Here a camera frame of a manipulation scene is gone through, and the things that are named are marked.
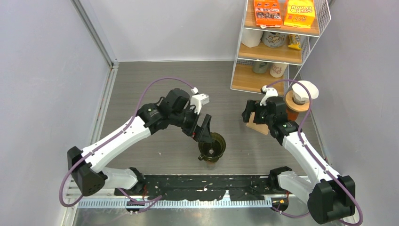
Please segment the dark green glass dripper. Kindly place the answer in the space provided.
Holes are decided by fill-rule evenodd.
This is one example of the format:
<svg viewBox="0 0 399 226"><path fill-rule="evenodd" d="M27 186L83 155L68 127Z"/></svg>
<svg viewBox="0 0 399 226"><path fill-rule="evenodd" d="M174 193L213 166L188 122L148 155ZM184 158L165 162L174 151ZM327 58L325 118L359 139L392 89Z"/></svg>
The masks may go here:
<svg viewBox="0 0 399 226"><path fill-rule="evenodd" d="M199 143L200 154L198 160L209 163L216 163L223 156L226 150L226 141L222 135L211 132L211 143Z"/></svg>

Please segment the brown paper coffee filter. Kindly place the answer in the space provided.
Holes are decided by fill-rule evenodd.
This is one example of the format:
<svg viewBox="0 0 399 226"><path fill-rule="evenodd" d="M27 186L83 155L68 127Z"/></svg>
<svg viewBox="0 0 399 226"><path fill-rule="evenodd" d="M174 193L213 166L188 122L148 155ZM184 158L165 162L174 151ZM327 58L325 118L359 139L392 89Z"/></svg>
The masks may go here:
<svg viewBox="0 0 399 226"><path fill-rule="evenodd" d="M250 129L253 129L259 133L262 133L264 135L268 135L269 134L269 128L266 124L255 124L252 122L248 122L246 123L246 126Z"/></svg>

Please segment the wooden ring dripper holder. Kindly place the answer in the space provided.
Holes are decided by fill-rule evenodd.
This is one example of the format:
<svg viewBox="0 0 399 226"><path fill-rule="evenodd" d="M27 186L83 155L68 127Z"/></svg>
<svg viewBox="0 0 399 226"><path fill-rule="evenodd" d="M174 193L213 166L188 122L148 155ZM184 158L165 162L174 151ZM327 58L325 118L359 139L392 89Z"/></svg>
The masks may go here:
<svg viewBox="0 0 399 226"><path fill-rule="evenodd" d="M291 109L291 110L293 110L295 112L299 112L299 113L308 111L309 106L310 106L309 102L306 102L306 103L304 103L302 105L299 105L299 104L295 103L294 102L294 94L293 94L292 90L286 93L285 102L286 102L286 105L287 105L287 107L289 109Z"/></svg>

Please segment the white paper coffee filter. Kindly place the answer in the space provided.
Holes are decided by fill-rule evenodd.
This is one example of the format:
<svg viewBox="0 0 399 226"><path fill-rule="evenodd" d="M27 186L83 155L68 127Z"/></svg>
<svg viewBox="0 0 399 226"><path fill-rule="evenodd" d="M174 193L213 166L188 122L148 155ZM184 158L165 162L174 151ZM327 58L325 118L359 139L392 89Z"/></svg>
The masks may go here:
<svg viewBox="0 0 399 226"><path fill-rule="evenodd" d="M319 89L310 81L299 81L292 86L294 96L300 97L302 100L316 99L319 96Z"/></svg>

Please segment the clear glass dripper cone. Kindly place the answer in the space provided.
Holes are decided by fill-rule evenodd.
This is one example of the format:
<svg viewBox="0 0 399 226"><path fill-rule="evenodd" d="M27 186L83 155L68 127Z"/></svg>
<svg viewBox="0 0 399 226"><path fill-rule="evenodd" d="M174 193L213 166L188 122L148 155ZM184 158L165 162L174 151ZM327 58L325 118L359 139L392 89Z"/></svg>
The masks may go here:
<svg viewBox="0 0 399 226"><path fill-rule="evenodd" d="M304 104L306 104L306 103L309 102L308 99L302 100L300 97L297 97L297 96L293 96L293 97L292 97L292 100L293 100L293 102L294 102L296 105L304 105Z"/></svg>

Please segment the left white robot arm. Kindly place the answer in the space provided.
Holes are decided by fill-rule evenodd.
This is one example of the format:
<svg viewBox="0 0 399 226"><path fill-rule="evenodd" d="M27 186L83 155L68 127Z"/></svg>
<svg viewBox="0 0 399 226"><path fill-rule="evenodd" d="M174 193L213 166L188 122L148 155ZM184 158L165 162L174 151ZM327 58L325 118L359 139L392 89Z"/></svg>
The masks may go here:
<svg viewBox="0 0 399 226"><path fill-rule="evenodd" d="M209 103L209 95L192 89L193 95L175 88L156 103L143 105L125 124L96 143L67 151L68 169L83 196L91 196L103 188L122 188L133 195L144 190L144 182L134 168L114 169L107 164L123 151L148 138L169 125L198 143L212 143L211 116L207 114L202 125L198 119L203 105Z"/></svg>

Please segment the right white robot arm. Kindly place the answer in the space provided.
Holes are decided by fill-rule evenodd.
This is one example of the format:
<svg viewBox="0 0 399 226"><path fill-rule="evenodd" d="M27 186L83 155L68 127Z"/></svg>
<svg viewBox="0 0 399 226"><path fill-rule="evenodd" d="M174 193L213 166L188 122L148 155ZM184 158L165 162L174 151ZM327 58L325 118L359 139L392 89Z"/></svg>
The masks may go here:
<svg viewBox="0 0 399 226"><path fill-rule="evenodd" d="M248 100L241 114L244 122L267 125L278 143L288 150L308 176L305 180L289 167L270 171L269 188L274 193L286 190L306 203L309 214L318 224L340 220L355 214L355 182L341 176L321 158L306 140L295 121L290 121L282 97L264 101Z"/></svg>

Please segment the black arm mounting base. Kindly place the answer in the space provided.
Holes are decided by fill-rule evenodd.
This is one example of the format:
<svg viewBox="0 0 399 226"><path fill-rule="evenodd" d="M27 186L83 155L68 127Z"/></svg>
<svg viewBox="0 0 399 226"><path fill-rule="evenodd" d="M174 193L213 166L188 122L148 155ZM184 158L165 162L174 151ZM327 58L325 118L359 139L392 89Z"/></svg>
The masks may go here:
<svg viewBox="0 0 399 226"><path fill-rule="evenodd" d="M227 193L232 201L260 201L265 195L287 190L272 187L267 175L145 175L138 190L126 190L129 196L162 196L167 201L214 201Z"/></svg>

